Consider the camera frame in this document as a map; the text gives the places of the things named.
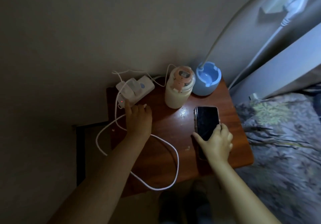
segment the power strip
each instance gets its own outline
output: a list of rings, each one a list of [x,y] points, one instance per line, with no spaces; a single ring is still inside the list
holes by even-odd
[[[116,85],[118,91],[123,87],[124,84],[125,82],[121,81]],[[154,83],[147,76],[143,76],[139,80],[131,78],[120,92],[120,95],[118,97],[118,107],[125,107],[125,99],[128,99],[131,105],[136,104],[143,97],[149,94],[154,88]]]

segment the white water bottle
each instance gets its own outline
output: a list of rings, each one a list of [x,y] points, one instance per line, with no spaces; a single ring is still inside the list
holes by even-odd
[[[195,74],[190,67],[180,66],[175,68],[166,84],[166,105],[172,109],[181,108],[189,98],[195,80]]]

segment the hand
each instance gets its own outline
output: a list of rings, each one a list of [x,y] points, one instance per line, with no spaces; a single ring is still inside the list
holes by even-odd
[[[215,167],[221,163],[227,163],[233,147],[231,143],[233,135],[225,124],[217,125],[208,141],[204,141],[197,133],[193,133],[193,136],[203,149],[210,164]]]
[[[134,105],[130,107],[129,101],[125,100],[126,111],[126,137],[139,139],[146,143],[151,134],[151,108],[143,105]]]

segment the finger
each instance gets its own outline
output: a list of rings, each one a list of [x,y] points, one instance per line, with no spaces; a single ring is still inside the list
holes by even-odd
[[[151,114],[151,108],[150,108],[149,105],[147,105],[147,106],[145,107],[145,110],[146,110],[146,113],[147,113],[147,114]]]
[[[221,131],[221,135],[223,136],[223,137],[228,137],[228,135],[229,135],[229,129],[227,128],[227,126],[224,124],[224,123],[222,123],[222,131]]]
[[[139,113],[145,112],[145,108],[143,105],[138,105],[138,111]]]
[[[221,125],[218,124],[214,129],[211,137],[213,137],[214,135],[220,135],[220,134],[221,134]]]
[[[132,113],[133,114],[137,114],[138,113],[138,106],[137,105],[133,105],[132,106]]]
[[[227,136],[227,140],[228,140],[229,142],[231,142],[232,139],[233,139],[233,134],[231,134],[231,133],[229,132],[229,135]]]
[[[205,144],[205,141],[202,139],[201,136],[198,135],[198,133],[193,132],[192,135],[195,138],[195,140],[198,142],[199,145]]]
[[[125,112],[126,112],[126,116],[130,116],[132,114],[132,109],[130,107],[129,104],[129,100],[125,100]]]

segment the wooden nightstand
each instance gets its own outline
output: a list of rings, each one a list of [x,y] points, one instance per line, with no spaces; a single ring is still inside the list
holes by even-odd
[[[108,115],[110,121],[114,119],[115,99],[117,89],[106,90]],[[192,94],[180,109],[171,109],[164,101],[165,88],[155,85],[155,89],[144,97],[139,104],[148,104],[153,113],[152,133],[172,144],[179,153],[179,174],[177,182],[185,181],[198,176],[212,174],[206,161],[198,159],[195,153],[196,142],[191,136],[194,132],[194,114],[196,106],[216,106],[219,109],[220,120],[225,123],[233,134],[233,149],[229,163],[233,168],[250,165],[254,158],[242,129],[239,117],[236,114],[229,91],[222,79],[216,90],[209,96],[199,97]],[[117,110],[117,116],[123,115],[124,109]],[[126,127],[125,118],[118,123]],[[114,148],[125,137],[126,132],[116,124],[110,126],[111,146]],[[150,137],[139,155],[132,171],[154,188],[170,185],[176,173],[176,154],[170,146],[160,140]],[[147,191],[148,188],[132,175],[129,176],[123,191],[123,197]]]

